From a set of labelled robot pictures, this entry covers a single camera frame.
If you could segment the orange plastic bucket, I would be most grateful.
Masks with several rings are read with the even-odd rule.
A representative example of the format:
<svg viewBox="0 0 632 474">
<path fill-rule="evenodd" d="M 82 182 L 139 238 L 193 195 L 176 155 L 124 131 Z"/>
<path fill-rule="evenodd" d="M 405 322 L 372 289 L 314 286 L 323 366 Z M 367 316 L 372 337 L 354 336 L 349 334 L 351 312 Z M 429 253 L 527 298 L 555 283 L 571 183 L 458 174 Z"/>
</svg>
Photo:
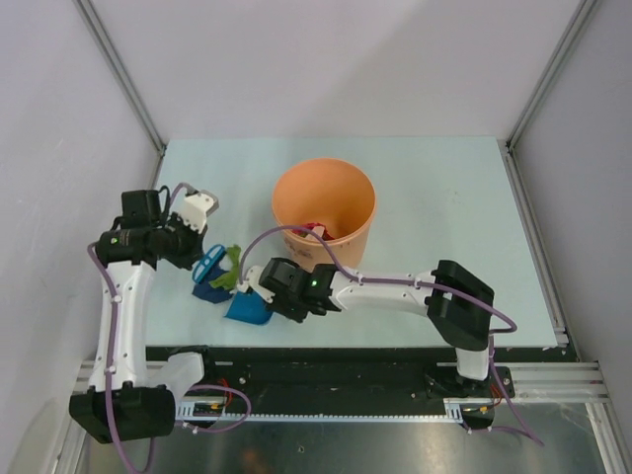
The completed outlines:
<svg viewBox="0 0 632 474">
<path fill-rule="evenodd" d="M 289 168 L 272 194 L 279 226 L 322 227 L 322 238 L 338 260 L 352 268 L 362 260 L 375 211 L 370 178 L 357 166 L 335 158 L 310 159 Z"/>
</svg>

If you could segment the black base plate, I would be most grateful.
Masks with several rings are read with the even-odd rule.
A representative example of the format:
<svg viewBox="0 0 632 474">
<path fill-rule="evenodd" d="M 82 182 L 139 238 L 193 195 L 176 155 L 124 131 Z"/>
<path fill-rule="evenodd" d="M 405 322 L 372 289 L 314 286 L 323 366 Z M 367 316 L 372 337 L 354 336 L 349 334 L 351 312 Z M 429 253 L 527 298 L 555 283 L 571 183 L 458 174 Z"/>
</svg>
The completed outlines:
<svg viewBox="0 0 632 474">
<path fill-rule="evenodd" d="M 235 389 L 226 413 L 257 418 L 386 419 L 439 415 L 449 399 L 484 416 L 513 396 L 510 370 L 484 381 L 458 374 L 449 349 L 201 348 L 204 383 Z"/>
</svg>

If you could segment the blue plastic dustpan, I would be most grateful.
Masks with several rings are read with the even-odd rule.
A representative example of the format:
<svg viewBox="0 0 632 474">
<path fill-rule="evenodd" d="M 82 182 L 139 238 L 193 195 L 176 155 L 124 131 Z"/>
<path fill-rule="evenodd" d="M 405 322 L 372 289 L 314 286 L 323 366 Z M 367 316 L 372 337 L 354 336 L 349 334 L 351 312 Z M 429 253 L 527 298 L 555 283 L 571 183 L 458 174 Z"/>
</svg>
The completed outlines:
<svg viewBox="0 0 632 474">
<path fill-rule="evenodd" d="M 266 325 L 273 316 L 267 302 L 256 292 L 236 292 L 225 318 L 250 325 Z"/>
</svg>

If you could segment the right aluminium corner post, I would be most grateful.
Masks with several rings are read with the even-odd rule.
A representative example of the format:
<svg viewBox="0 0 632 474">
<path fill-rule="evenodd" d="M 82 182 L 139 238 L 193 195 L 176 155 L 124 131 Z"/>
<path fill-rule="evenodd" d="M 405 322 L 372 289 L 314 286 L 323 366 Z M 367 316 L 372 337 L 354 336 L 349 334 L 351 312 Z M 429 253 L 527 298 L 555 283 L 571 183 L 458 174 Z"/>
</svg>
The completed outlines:
<svg viewBox="0 0 632 474">
<path fill-rule="evenodd" d="M 602 1 L 598 0 L 582 0 L 578 3 L 516 123 L 505 140 L 505 145 L 509 151 L 516 149 L 524 133 L 537 116 L 601 4 Z"/>
</svg>

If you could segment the left aluminium corner post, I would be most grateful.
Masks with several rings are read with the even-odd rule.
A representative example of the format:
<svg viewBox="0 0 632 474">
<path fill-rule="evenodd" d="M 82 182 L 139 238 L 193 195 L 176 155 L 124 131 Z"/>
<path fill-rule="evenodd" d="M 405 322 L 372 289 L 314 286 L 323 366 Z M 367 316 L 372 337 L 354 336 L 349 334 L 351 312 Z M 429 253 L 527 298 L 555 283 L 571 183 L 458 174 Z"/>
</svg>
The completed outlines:
<svg viewBox="0 0 632 474">
<path fill-rule="evenodd" d="M 94 2 L 90 0 L 74 0 L 73 4 L 86 25 L 88 32 L 92 36 L 98 50 L 105 59 L 106 64 L 114 76 L 115 81 L 118 83 L 133 114 L 136 116 L 143 132 L 157 153 L 157 156 L 162 158 L 167 147 L 166 142 L 161 137 Z"/>
</svg>

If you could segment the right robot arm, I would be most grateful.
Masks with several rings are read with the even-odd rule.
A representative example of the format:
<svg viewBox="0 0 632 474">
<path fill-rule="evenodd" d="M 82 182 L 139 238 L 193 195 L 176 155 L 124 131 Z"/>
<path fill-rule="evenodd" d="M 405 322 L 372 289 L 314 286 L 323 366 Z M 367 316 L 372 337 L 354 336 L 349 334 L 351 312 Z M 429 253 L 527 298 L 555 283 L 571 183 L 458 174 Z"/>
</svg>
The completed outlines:
<svg viewBox="0 0 632 474">
<path fill-rule="evenodd" d="M 289 259 L 272 258 L 254 284 L 270 310 L 298 323 L 309 314 L 325 316 L 357 307 L 424 316 L 455 350 L 457 388 L 478 396 L 491 384 L 494 291 L 453 261 L 441 261 L 426 274 L 397 278 L 363 276 L 334 264 L 318 264 L 308 272 Z"/>
</svg>

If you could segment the red paper scrap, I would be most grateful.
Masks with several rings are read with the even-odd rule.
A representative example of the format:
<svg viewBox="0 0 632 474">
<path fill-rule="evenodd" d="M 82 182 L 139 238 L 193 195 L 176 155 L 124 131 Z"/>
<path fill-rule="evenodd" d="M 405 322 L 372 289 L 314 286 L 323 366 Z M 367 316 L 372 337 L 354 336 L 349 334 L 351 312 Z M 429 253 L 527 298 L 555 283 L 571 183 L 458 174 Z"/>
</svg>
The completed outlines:
<svg viewBox="0 0 632 474">
<path fill-rule="evenodd" d="M 330 234 L 327 227 L 319 222 L 311 222 L 300 225 L 296 229 L 292 229 L 291 232 L 301 238 L 314 239 L 315 234 L 325 241 L 333 240 L 334 237 Z"/>
</svg>

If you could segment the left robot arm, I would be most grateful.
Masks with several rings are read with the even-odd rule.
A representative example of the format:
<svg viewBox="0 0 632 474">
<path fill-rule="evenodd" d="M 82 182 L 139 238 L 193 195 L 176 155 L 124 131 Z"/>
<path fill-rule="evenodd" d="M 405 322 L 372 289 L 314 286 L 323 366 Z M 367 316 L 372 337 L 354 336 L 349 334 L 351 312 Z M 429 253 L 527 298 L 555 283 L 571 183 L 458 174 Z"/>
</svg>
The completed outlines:
<svg viewBox="0 0 632 474">
<path fill-rule="evenodd" d="M 150 374 L 146 321 L 159 261 L 191 270 L 218 206 L 216 196 L 189 184 L 124 192 L 112 228 L 90 246 L 102 282 L 100 336 L 88 387 L 71 396 L 69 414 L 94 440 L 168 435 L 187 392 L 204 395 L 216 387 L 218 371 L 201 350 L 172 355 Z"/>
</svg>

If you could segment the blue hand brush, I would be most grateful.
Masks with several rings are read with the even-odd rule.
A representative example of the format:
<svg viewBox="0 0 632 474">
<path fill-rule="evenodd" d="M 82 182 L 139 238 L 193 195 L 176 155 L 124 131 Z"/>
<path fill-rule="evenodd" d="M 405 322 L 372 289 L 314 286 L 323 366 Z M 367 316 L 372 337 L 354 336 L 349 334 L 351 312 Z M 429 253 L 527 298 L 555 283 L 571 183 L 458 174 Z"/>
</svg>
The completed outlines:
<svg viewBox="0 0 632 474">
<path fill-rule="evenodd" d="M 226 248 L 221 244 L 215 244 L 203 255 L 192 270 L 194 283 L 201 283 L 205 277 L 217 266 L 226 255 Z"/>
</svg>

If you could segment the aluminium frame rail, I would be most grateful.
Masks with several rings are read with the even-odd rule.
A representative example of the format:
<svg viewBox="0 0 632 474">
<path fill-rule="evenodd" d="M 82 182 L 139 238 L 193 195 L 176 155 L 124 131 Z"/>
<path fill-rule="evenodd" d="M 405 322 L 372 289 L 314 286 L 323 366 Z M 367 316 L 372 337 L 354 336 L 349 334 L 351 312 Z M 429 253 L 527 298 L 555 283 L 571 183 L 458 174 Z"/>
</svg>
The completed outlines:
<svg viewBox="0 0 632 474">
<path fill-rule="evenodd" d="M 526 403 L 583 403 L 606 395 L 602 377 L 594 364 L 500 365 L 490 370 L 487 382 L 461 385 L 455 383 L 455 368 L 453 363 L 421 361 L 220 361 L 209 369 L 185 370 L 180 377 L 183 382 L 201 385 L 202 395 L 208 395 L 209 383 L 225 380 L 229 387 L 244 392 L 253 406 L 274 404 L 285 407 L 344 400 L 362 404 L 407 397 L 481 403 L 490 399 L 494 390 L 506 391 L 511 398 Z"/>
</svg>

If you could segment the aluminium corner post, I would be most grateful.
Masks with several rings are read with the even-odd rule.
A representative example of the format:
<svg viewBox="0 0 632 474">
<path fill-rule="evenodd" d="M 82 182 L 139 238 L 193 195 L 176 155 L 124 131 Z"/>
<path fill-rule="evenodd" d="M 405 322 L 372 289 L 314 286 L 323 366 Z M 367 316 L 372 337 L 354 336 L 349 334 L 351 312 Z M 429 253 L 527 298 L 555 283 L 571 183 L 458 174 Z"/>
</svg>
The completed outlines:
<svg viewBox="0 0 632 474">
<path fill-rule="evenodd" d="M 598 0 L 582 0 L 578 3 L 516 123 L 505 140 L 505 145 L 509 151 L 516 149 L 524 133 L 537 116 L 601 4 L 602 1 Z"/>
<path fill-rule="evenodd" d="M 161 137 L 94 2 L 90 0 L 74 0 L 73 4 L 86 25 L 88 32 L 92 36 L 98 50 L 105 59 L 106 64 L 114 76 L 115 81 L 118 83 L 133 114 L 136 116 L 143 132 L 157 153 L 157 156 L 162 158 L 167 147 L 166 142 Z"/>
</svg>

